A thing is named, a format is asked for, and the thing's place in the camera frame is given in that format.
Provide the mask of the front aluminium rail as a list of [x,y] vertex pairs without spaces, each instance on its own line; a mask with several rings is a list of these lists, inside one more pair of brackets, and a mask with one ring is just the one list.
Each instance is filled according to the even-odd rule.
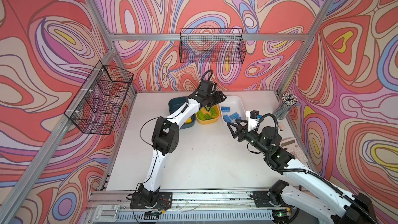
[[[173,193],[172,206],[159,216],[146,216],[149,209],[130,209],[128,191],[100,191],[91,195],[80,224],[220,224],[273,223],[294,216],[296,207],[256,207],[249,195],[268,188],[165,190]],[[93,223],[98,205],[120,205],[115,223]]]

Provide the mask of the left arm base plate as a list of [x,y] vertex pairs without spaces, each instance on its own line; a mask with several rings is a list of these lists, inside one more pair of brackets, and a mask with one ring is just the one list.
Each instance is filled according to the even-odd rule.
[[128,194],[126,199],[130,201],[130,209],[169,209],[172,206],[173,193],[170,191],[158,192],[150,197],[135,192]]

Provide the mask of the cup of pens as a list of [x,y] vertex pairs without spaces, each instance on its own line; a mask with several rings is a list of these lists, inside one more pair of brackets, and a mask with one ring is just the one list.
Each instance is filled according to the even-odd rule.
[[276,119],[282,120],[286,118],[290,110],[297,103],[297,96],[291,93],[285,93],[282,95],[278,106],[274,109],[273,115]]

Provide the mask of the green lego cluster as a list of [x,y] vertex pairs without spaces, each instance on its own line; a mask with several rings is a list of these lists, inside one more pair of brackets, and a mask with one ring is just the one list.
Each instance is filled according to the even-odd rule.
[[209,114],[204,115],[204,118],[205,118],[206,120],[212,120],[212,117],[211,117]]

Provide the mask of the blue lego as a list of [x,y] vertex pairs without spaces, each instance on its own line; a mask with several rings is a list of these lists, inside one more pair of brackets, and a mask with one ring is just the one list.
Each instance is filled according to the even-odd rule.
[[227,106],[221,106],[220,108],[221,108],[221,111],[222,111],[222,112],[225,112],[225,113],[228,113],[228,112],[230,112],[230,107],[227,107]]
[[225,122],[232,122],[231,118],[228,115],[223,115],[223,120]]
[[241,117],[238,113],[234,113],[234,114],[230,115],[229,117],[231,120],[241,119]]

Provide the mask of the dark teal plastic bin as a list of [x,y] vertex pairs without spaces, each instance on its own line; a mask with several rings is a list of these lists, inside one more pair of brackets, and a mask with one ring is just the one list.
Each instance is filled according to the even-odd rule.
[[[177,111],[181,106],[185,105],[187,103],[187,97],[186,96],[182,96],[182,97],[176,97],[173,98],[169,101],[169,114],[173,114],[175,111]],[[192,122],[189,124],[184,123],[180,129],[187,129],[187,128],[191,128],[194,126],[195,121],[196,121],[196,115],[193,114],[191,117]]]

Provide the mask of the white plastic bin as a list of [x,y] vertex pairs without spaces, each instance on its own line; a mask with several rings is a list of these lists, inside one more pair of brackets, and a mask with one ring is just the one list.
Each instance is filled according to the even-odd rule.
[[219,104],[219,106],[227,106],[230,107],[230,112],[225,113],[221,112],[221,116],[223,118],[223,115],[232,115],[234,113],[238,113],[241,117],[241,119],[246,120],[246,110],[244,109],[244,105],[240,99],[240,97],[236,95],[228,95],[227,98]]

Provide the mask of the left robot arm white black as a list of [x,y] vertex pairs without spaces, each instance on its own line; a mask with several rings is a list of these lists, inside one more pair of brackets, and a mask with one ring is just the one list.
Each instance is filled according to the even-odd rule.
[[146,206],[154,206],[158,201],[160,174],[165,167],[169,154],[174,152],[179,143],[179,130],[182,125],[203,107],[211,107],[225,101],[227,96],[217,90],[217,84],[202,80],[197,89],[186,97],[184,105],[167,117],[158,117],[151,137],[152,161],[144,182],[137,185],[133,199],[139,199]]

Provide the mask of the green lego plate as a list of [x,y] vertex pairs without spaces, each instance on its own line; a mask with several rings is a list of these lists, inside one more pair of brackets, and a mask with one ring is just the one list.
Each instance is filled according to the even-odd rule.
[[197,112],[197,118],[198,118],[199,120],[201,120],[201,121],[205,121],[205,120],[206,120],[206,118],[205,118],[205,116],[204,116],[204,114],[203,114],[202,111],[198,111],[198,112]]

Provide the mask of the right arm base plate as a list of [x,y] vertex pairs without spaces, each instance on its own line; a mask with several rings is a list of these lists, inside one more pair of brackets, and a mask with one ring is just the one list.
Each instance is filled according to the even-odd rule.
[[293,207],[282,199],[282,191],[253,191],[249,197],[254,200],[256,207]]

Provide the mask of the yellow plastic bin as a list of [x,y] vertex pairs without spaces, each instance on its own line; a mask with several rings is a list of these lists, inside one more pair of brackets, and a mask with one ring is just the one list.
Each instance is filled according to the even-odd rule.
[[219,105],[215,105],[212,106],[209,111],[203,107],[195,115],[199,124],[206,125],[217,122],[221,116],[221,111]]

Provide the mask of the pink white calculator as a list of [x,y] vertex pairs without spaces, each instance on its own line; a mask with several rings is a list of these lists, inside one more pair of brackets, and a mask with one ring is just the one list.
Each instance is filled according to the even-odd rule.
[[306,154],[301,149],[295,138],[287,138],[282,140],[280,146],[282,149],[294,155],[295,158],[301,161],[302,163],[308,163],[308,158]]

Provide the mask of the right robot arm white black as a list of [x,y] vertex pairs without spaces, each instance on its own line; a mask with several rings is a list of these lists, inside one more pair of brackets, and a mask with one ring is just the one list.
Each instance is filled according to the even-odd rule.
[[283,175],[307,189],[310,194],[278,180],[263,197],[252,195],[257,202],[272,206],[290,205],[318,218],[326,224],[375,224],[373,203],[364,194],[354,195],[309,169],[293,154],[280,146],[278,120],[273,114],[258,116],[249,112],[247,119],[237,119],[227,124],[231,135],[238,142],[248,145],[262,154],[272,171]]

